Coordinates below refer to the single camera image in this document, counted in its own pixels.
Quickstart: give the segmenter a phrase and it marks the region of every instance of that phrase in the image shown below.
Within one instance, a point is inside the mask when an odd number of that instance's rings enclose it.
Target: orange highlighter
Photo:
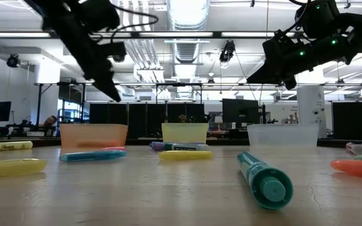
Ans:
[[[362,160],[333,160],[331,166],[335,170],[362,177]]]

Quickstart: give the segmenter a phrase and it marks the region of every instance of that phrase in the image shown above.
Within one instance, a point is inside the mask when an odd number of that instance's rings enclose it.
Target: sharpie logo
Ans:
[[[15,147],[14,146],[7,146],[7,145],[2,145],[1,146],[1,150],[14,150]]]

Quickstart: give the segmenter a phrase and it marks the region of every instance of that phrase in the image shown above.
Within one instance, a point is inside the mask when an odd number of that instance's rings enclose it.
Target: ventilation pipe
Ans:
[[[168,22],[173,31],[202,31],[206,27],[210,0],[167,0]],[[201,44],[173,44],[174,66],[178,78],[192,79],[196,73]]]

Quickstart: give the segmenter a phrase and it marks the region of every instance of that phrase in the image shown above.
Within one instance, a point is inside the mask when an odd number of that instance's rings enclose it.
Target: teal highlighter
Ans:
[[[263,208],[278,210],[290,202],[293,185],[283,171],[268,166],[247,151],[239,153],[237,161],[252,195]]]
[[[90,151],[84,153],[70,153],[60,156],[61,161],[98,161],[110,160],[126,156],[126,151]]]

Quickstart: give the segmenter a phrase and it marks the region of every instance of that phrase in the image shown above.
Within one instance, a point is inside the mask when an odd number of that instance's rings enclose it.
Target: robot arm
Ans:
[[[300,5],[296,20],[304,11],[305,4]],[[349,65],[362,53],[362,15],[340,14],[334,0],[315,0],[308,7],[296,30],[303,28],[307,37],[302,36],[309,42],[305,44],[300,38],[293,42],[285,32],[277,31],[262,44],[265,63],[247,78],[247,83],[271,83],[292,89],[297,84],[294,75],[333,60]],[[346,35],[349,26],[353,29]]]
[[[27,2],[36,6],[38,13],[43,16],[43,29],[50,28],[60,37],[84,71],[86,80],[94,79],[96,88],[116,102],[121,101],[112,81],[112,65],[107,58],[114,56],[115,61],[123,61],[126,55],[124,43],[110,43],[102,47],[89,36],[104,28],[112,30],[119,26],[119,16],[109,0],[88,0],[83,3],[77,0]]]

